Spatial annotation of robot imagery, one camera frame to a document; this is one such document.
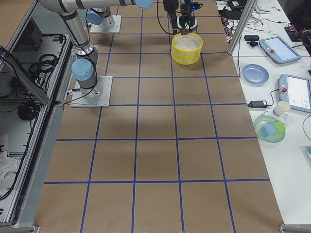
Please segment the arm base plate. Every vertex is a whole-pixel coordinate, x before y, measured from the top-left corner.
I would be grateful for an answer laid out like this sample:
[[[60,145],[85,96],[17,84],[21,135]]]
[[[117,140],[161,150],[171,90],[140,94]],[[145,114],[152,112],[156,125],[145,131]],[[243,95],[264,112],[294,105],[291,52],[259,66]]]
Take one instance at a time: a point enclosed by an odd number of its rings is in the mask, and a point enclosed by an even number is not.
[[[121,29],[121,15],[110,15],[106,18],[91,20],[90,33],[109,34],[119,33]]]
[[[90,90],[81,89],[76,81],[75,88],[78,91],[73,92],[70,102],[71,107],[108,107],[110,103],[111,88],[113,77],[112,76],[98,76],[98,82],[95,88]]]

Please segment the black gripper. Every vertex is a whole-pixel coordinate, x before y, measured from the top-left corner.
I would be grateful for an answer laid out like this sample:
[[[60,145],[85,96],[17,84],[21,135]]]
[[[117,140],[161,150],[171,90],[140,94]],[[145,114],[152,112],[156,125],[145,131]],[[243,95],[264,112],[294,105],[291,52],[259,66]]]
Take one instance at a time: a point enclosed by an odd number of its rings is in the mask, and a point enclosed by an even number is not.
[[[179,7],[178,0],[163,0],[163,8],[169,14],[174,14]]]
[[[180,5],[181,16],[177,17],[175,12],[169,12],[173,34],[177,34],[178,29],[180,29],[181,33],[185,33],[186,23],[190,23],[191,31],[194,30],[197,27],[198,22],[192,15],[192,12],[201,9],[202,7],[202,3],[194,2],[192,0],[185,0],[184,3]]]

